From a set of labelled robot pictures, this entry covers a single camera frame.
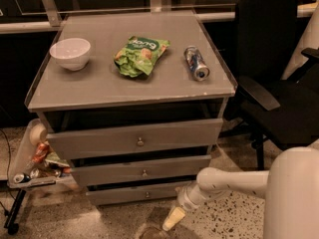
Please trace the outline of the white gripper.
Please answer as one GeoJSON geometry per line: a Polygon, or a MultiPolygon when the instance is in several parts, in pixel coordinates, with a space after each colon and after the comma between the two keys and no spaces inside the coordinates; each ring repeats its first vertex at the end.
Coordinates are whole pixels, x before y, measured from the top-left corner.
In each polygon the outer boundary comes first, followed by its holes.
{"type": "Polygon", "coordinates": [[[185,217],[185,211],[197,209],[206,201],[205,193],[196,182],[189,183],[177,190],[176,205],[165,219],[162,229],[169,231],[185,217]]]}

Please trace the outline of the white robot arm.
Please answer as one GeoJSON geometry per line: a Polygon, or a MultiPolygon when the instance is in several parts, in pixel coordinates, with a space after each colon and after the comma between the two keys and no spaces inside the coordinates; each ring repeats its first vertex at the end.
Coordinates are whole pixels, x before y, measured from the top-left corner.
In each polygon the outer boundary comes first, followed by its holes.
{"type": "Polygon", "coordinates": [[[298,74],[283,79],[290,55],[297,8],[258,2],[236,6],[236,78],[240,112],[281,152],[269,169],[226,172],[202,169],[183,187],[163,228],[170,229],[191,209],[230,191],[265,201],[264,239],[315,239],[318,212],[318,92],[298,74]]]}

